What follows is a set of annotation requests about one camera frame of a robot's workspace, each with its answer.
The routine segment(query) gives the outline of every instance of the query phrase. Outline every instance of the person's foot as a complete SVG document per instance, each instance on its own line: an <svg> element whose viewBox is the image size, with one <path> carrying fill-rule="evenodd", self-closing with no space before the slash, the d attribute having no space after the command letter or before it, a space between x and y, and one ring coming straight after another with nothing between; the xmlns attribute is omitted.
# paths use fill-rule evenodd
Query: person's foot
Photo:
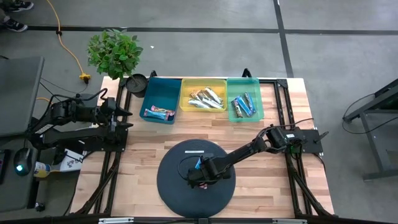
<svg viewBox="0 0 398 224"><path fill-rule="evenodd" d="M22 32L27 30L27 25L21 24L20 22L17 22L14 19L11 19L10 17L6 17L1 24L5 28L12 30L14 32Z"/></svg>
<svg viewBox="0 0 398 224"><path fill-rule="evenodd" d="M8 7L7 11L9 12L21 12L24 10L29 10L33 8L33 3L32 2L24 2L21 0L15 0L12 2Z"/></svg>

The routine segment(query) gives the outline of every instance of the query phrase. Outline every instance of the green bin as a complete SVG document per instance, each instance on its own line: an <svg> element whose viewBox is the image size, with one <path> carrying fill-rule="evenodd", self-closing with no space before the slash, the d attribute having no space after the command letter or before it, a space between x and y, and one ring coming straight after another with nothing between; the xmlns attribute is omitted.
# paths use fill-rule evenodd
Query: green bin
<svg viewBox="0 0 398 224"><path fill-rule="evenodd" d="M260 81L258 78L228 78L226 80L226 85L228 93L228 118L230 122L258 122L262 118L264 118L264 109L262 108L262 98L260 91ZM248 92L253 99L253 104L256 112L252 116L248 117L241 108L243 118L238 118L231 102L237 96L242 96L242 98L245 99L245 92Z"/></svg>

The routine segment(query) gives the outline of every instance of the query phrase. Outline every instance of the butcher block tabletop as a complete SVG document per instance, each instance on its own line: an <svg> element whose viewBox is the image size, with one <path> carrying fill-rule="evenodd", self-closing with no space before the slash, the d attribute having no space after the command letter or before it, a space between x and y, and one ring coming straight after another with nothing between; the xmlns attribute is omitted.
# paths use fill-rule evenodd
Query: butcher block tabletop
<svg viewBox="0 0 398 224"><path fill-rule="evenodd" d="M105 77L101 88L107 88L107 97L116 97L118 80ZM295 121L311 118L310 105L302 78L288 78L290 99ZM285 99L280 89L285 123L288 124ZM179 217L160 198L156 176L158 166L174 145L188 139L206 139L231 152L248 142L270 124L279 125L274 87L261 84L264 119L256 123L232 123L228 112L201 113L177 111L173 125L151 123L139 117L143 98L131 97L129 111L133 113L126 150L122 153L111 215L114 217ZM121 105L124 105L126 90ZM312 129L313 121L298 124L302 129ZM81 167L70 212L79 210L95 191L100 180L104 152L94 152ZM333 206L322 163L312 154L302 156L307 185L323 205L333 213ZM283 154L262 152L234 165L236 187L233 198L220 213L219 218L290 218L294 217L286 161ZM300 208L304 210L302 191L298 190ZM108 188L104 191L101 211L106 205Z"/></svg>

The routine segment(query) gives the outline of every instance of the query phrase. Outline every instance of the computer mouse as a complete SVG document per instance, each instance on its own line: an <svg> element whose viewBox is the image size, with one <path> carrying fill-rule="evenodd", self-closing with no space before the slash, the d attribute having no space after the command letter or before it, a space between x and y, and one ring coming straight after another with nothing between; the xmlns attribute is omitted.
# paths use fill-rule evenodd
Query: computer mouse
<svg viewBox="0 0 398 224"><path fill-rule="evenodd" d="M25 176L30 173L32 169L32 154L33 149L22 148L14 155L14 169L20 176Z"/></svg>

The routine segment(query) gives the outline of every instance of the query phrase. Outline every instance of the teal bin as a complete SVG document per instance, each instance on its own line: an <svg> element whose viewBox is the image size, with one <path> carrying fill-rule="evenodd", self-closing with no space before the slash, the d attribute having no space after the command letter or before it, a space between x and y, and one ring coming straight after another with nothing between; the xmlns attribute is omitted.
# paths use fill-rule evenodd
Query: teal bin
<svg viewBox="0 0 398 224"><path fill-rule="evenodd" d="M260 81L258 78L228 78L226 80L226 85L228 94L228 118L230 122L258 122L264 118ZM245 99L245 92L248 92L253 99L256 112L252 116L248 117L241 108L243 118L238 118L231 102L237 96L242 96L242 98Z"/></svg>
<svg viewBox="0 0 398 224"><path fill-rule="evenodd" d="M177 116L177 105L178 99L180 98L180 89L181 80L156 77L150 78L139 116L142 119L150 122L174 124L175 118ZM145 109L150 110L152 105L155 105L158 108L175 111L174 118L170 121L165 121L157 118L144 117Z"/></svg>

